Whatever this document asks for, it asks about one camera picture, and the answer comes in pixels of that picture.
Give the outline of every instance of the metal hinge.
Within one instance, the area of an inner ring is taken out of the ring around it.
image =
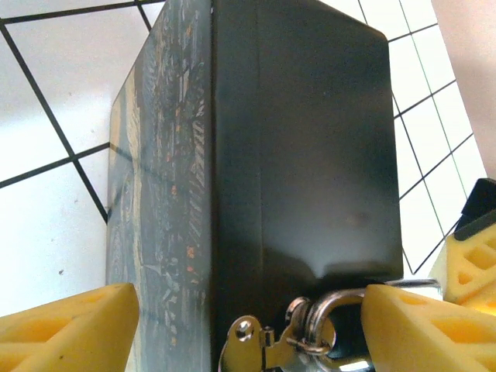
[[[435,280],[390,281],[386,284],[442,300]],[[329,318],[344,305],[360,304],[365,288],[332,291],[315,303],[296,298],[286,311],[287,326],[276,342],[274,330],[257,318],[242,316],[232,325],[221,353],[218,372],[261,372],[279,367],[284,372],[366,371],[373,368],[369,355],[332,359],[336,331]]]

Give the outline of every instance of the gray patterned design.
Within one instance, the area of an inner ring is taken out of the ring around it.
[[[211,369],[210,4],[170,0],[112,109],[107,280],[141,316],[128,370]]]

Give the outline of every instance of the box side panel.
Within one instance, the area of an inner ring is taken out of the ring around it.
[[[211,370],[210,17],[166,2],[112,109],[107,281],[139,296],[129,370]]]
[[[220,347],[402,260],[387,40],[316,0],[216,4]]]
[[[398,172],[387,40],[312,0],[265,0],[258,26],[264,314],[274,316],[348,277],[402,275]]]

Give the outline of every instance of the white tile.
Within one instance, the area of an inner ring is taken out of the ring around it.
[[[400,111],[430,94],[411,36],[389,44],[391,83]]]
[[[435,94],[434,101],[449,144],[454,149],[472,133],[458,84],[453,83]]]
[[[437,23],[431,0],[401,0],[401,5],[411,31]]]
[[[467,199],[452,157],[444,160],[425,178],[443,233],[447,235],[460,218]]]
[[[73,164],[0,189],[0,316],[105,285],[106,226]]]
[[[332,6],[334,9],[339,10],[347,14],[354,19],[358,19],[359,21],[365,23],[365,19],[363,18],[362,9],[360,9],[360,4],[358,0],[320,0],[324,4]]]
[[[418,269],[418,271],[415,273],[415,277],[417,278],[428,278],[430,277],[430,272],[432,268],[434,267],[434,264],[436,263],[437,258],[439,257],[439,254],[441,253],[441,250],[443,248],[444,241],[442,241],[432,252],[432,254],[429,252],[428,254],[431,254],[429,258],[425,261],[425,263]]]
[[[408,25],[399,0],[361,0],[367,23],[381,31],[388,40],[408,33]]]
[[[137,7],[8,26],[74,151],[109,140],[109,113],[146,39]]]
[[[450,149],[430,98],[403,115],[406,130],[423,174],[434,168]]]
[[[416,33],[413,40],[431,91],[437,91],[455,80],[450,56],[438,26]]]
[[[400,196],[415,184],[422,175],[415,160],[412,146],[406,136],[403,122],[400,118],[394,121],[394,134],[396,136],[396,161],[398,166],[398,186]]]
[[[0,38],[0,181],[67,156],[9,46]]]
[[[109,149],[98,151],[79,160],[88,176],[100,202],[105,210],[109,209],[107,202],[107,184],[109,179]]]
[[[479,178],[487,177],[475,139],[472,137],[466,141],[453,153],[453,156],[462,178],[465,192],[469,194]]]
[[[423,182],[400,200],[400,212],[403,249],[415,271],[443,238]]]
[[[87,8],[89,6],[116,4],[125,0],[0,0],[0,17],[28,16],[48,12],[58,12],[69,9]]]
[[[164,7],[163,2],[157,2],[155,4],[145,4],[143,5],[143,11],[146,14],[146,17],[148,18],[148,21],[150,22],[150,25],[153,27],[153,24],[155,24],[155,21],[157,21],[158,15],[160,14],[160,11]]]
[[[429,272],[429,277],[432,279],[436,279],[439,284],[441,284],[441,289],[443,290],[443,295],[446,295],[446,284],[447,284],[447,278],[446,278],[446,241],[444,240],[441,244],[439,244],[439,247],[437,248],[436,252],[436,262],[431,267],[431,270]]]

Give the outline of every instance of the metal latch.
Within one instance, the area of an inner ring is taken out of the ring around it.
[[[419,295],[443,299],[435,280],[389,281],[386,284]],[[238,318],[229,329],[218,372],[261,372],[279,367],[284,372],[367,371],[369,355],[332,359],[336,330],[329,315],[339,306],[360,304],[365,288],[332,291],[315,303],[296,298],[286,311],[286,328],[276,342],[274,330],[251,315]]]

